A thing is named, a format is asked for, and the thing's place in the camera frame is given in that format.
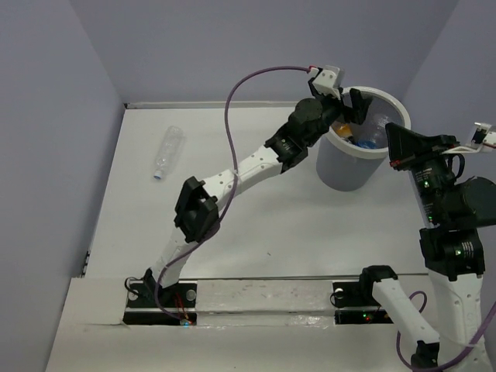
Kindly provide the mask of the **blue label water bottle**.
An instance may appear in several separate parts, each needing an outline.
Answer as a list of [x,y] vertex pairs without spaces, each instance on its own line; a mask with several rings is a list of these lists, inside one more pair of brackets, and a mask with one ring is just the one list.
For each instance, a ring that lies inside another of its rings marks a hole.
[[358,147],[368,150],[379,150],[387,147],[387,137],[383,132],[363,134],[356,142]]

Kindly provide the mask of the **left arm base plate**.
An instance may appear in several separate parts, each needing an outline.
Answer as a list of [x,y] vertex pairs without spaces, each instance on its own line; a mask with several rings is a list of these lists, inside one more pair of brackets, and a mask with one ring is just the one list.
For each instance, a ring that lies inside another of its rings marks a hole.
[[149,289],[142,279],[128,277],[122,321],[128,326],[195,326],[197,323],[196,301],[198,283],[179,281],[167,290],[158,291],[156,301],[153,288]]

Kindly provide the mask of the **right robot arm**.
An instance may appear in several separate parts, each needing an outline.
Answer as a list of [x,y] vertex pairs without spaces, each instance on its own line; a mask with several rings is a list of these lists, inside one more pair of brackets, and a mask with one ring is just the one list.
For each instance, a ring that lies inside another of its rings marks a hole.
[[485,271],[478,231],[495,224],[495,185],[484,177],[462,179],[467,154],[495,148],[491,125],[478,123],[466,145],[449,135],[423,136],[394,123],[385,127],[390,165],[412,175],[428,225],[419,232],[436,301],[432,326],[412,304],[397,274],[386,265],[363,269],[356,293],[377,302],[407,342],[412,371],[490,371],[484,332],[494,312],[481,313]]

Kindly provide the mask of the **clear bottle blue-white cap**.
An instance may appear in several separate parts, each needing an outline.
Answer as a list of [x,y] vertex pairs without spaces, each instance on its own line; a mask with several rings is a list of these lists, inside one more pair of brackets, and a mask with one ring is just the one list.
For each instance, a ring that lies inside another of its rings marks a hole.
[[386,125],[389,123],[397,124],[398,121],[394,116],[383,112],[369,113],[364,124],[365,132],[369,136],[386,136]]

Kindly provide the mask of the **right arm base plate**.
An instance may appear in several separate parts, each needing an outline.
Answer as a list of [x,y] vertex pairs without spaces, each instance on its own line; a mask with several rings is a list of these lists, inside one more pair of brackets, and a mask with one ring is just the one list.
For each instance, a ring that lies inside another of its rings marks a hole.
[[393,323],[388,313],[363,293],[358,281],[333,282],[329,300],[338,326]]

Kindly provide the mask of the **orange label bottle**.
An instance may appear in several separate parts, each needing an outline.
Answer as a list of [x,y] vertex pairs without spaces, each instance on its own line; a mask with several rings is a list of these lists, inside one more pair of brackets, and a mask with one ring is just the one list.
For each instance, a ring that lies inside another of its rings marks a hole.
[[332,128],[335,133],[341,138],[349,139],[353,136],[352,130],[347,123],[334,122],[332,124]]

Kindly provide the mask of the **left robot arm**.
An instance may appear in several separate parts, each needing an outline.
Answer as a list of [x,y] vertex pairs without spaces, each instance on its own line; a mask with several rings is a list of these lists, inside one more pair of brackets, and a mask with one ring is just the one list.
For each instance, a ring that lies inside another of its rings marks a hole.
[[144,295],[162,306],[193,251],[219,230],[233,199],[244,191],[301,163],[310,147],[335,121],[361,125],[372,102],[370,95],[352,88],[350,105],[333,95],[305,98],[297,103],[287,122],[233,169],[199,180],[188,178],[174,207],[174,231],[159,260],[143,276]]

